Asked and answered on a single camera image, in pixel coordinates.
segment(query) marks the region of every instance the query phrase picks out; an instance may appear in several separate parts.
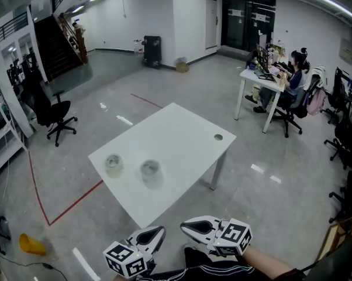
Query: pink backpack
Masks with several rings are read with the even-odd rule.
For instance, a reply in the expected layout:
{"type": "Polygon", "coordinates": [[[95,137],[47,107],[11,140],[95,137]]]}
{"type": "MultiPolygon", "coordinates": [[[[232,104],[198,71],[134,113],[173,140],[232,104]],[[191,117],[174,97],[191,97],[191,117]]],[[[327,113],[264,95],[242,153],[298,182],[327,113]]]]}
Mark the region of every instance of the pink backpack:
{"type": "Polygon", "coordinates": [[[326,92],[324,89],[317,88],[311,97],[307,97],[307,112],[311,115],[317,115],[323,109],[325,99],[326,92]]]}

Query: white desk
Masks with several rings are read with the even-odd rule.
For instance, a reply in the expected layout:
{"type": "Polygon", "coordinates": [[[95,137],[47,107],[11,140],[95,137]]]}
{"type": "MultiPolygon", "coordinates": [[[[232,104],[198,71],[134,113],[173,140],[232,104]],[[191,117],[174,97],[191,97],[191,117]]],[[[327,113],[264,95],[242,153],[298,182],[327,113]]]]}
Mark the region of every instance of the white desk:
{"type": "Polygon", "coordinates": [[[218,161],[211,182],[214,190],[226,151],[235,138],[172,103],[90,154],[89,159],[111,193],[144,228],[218,161]],[[216,134],[223,139],[216,140],[216,134]],[[124,164],[122,174],[116,179],[110,178],[104,168],[105,159],[113,153],[120,155],[124,164]],[[149,184],[142,180],[140,165],[148,159],[160,163],[161,182],[149,184]]]}
{"type": "Polygon", "coordinates": [[[267,87],[273,91],[276,92],[275,100],[272,104],[270,114],[268,115],[267,121],[265,122],[263,132],[266,133],[268,126],[271,122],[272,116],[274,115],[276,106],[277,106],[277,101],[279,100],[280,93],[284,91],[284,85],[281,87],[277,82],[273,82],[270,80],[264,80],[264,79],[259,79],[258,76],[255,75],[253,70],[245,69],[242,71],[240,74],[241,79],[241,86],[240,86],[240,93],[239,93],[239,98],[237,100],[237,106],[236,106],[236,111],[234,113],[234,119],[238,120],[239,119],[239,114],[240,114],[240,108],[241,108],[241,102],[242,98],[244,95],[244,89],[245,89],[245,83],[247,80],[252,81],[254,83],[259,83],[262,87],[267,87]]]}

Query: table leg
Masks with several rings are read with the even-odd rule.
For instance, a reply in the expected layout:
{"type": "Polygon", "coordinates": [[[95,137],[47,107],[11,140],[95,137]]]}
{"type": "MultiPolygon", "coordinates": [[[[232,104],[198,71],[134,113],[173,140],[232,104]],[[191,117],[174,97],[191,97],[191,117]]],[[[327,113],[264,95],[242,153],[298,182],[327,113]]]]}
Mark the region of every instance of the table leg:
{"type": "Polygon", "coordinates": [[[224,166],[224,161],[225,161],[225,156],[227,155],[227,151],[221,155],[221,157],[218,159],[216,162],[216,167],[215,167],[215,172],[213,172],[213,177],[211,181],[211,186],[210,189],[215,190],[216,187],[218,186],[218,180],[220,177],[220,173],[222,172],[223,166],[224,166]]]}
{"type": "Polygon", "coordinates": [[[265,122],[265,125],[264,125],[264,128],[263,128],[263,133],[267,132],[268,126],[271,123],[272,116],[274,115],[274,112],[275,112],[275,109],[276,109],[276,106],[277,106],[277,101],[279,101],[279,97],[280,97],[280,93],[277,92],[276,96],[275,96],[275,99],[274,99],[274,102],[272,103],[270,114],[268,115],[267,121],[265,122]]]}
{"type": "Polygon", "coordinates": [[[242,102],[242,98],[243,98],[243,96],[244,96],[245,82],[246,82],[245,79],[242,79],[242,80],[241,80],[239,98],[238,98],[238,100],[237,100],[236,111],[234,112],[234,119],[235,119],[235,120],[238,120],[238,119],[239,119],[240,108],[241,108],[241,102],[242,102]]]}

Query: woman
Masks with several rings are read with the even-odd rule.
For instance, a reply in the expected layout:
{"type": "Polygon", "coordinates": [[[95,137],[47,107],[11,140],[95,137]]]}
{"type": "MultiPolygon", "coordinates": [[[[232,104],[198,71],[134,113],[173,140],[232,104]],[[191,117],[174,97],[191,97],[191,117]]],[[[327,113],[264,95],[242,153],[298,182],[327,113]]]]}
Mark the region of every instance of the woman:
{"type": "MultiPolygon", "coordinates": [[[[280,94],[279,100],[283,103],[287,102],[289,105],[293,103],[296,99],[298,88],[302,80],[302,70],[308,70],[309,64],[306,61],[305,54],[302,54],[297,51],[293,51],[291,54],[291,65],[294,69],[294,73],[290,73],[284,69],[281,65],[277,67],[285,72],[288,75],[289,81],[285,85],[285,91],[280,94]]],[[[268,103],[271,101],[271,98],[275,95],[275,92],[263,87],[259,93],[261,106],[254,107],[254,111],[257,113],[265,113],[268,103]]]]}

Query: red line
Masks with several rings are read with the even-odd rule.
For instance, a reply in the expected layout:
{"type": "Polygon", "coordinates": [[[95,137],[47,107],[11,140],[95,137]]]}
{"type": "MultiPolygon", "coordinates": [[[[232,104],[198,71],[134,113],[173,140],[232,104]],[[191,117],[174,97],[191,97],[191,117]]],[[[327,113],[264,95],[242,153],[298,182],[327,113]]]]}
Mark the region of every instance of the red line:
{"type": "Polygon", "coordinates": [[[51,222],[49,226],[54,224],[57,220],[59,220],[64,214],[69,212],[74,206],[76,206],[77,203],[79,203],[83,198],[85,198],[88,194],[90,194],[93,190],[95,190],[98,186],[100,186],[103,183],[103,180],[98,182],[96,185],[94,185],[90,190],[88,190],[85,194],[83,194],[75,203],[73,203],[71,206],[69,206],[66,210],[63,211],[62,214],[60,214],[54,221],[51,222]]]}
{"type": "Polygon", "coordinates": [[[46,220],[46,222],[47,222],[47,225],[51,226],[51,224],[49,223],[49,220],[47,219],[45,210],[43,209],[43,206],[42,206],[42,203],[41,203],[41,200],[40,200],[40,196],[38,195],[38,190],[37,190],[37,186],[36,186],[36,181],[34,180],[34,173],[33,173],[33,167],[32,167],[32,160],[30,159],[30,151],[28,151],[28,156],[29,156],[30,171],[31,171],[31,173],[32,173],[32,179],[33,179],[34,189],[36,190],[37,200],[38,200],[38,203],[39,203],[40,206],[41,206],[41,210],[42,210],[43,216],[45,217],[45,220],[46,220]]]}
{"type": "Polygon", "coordinates": [[[131,94],[131,95],[132,95],[132,96],[135,96],[135,97],[138,98],[138,99],[141,99],[141,100],[143,100],[143,101],[146,101],[146,102],[148,102],[148,103],[150,103],[150,104],[153,104],[153,105],[155,105],[156,107],[162,108],[162,106],[159,106],[158,104],[152,103],[151,101],[146,100],[146,99],[144,99],[144,98],[141,98],[140,96],[137,96],[137,95],[135,95],[135,94],[131,94]]]}

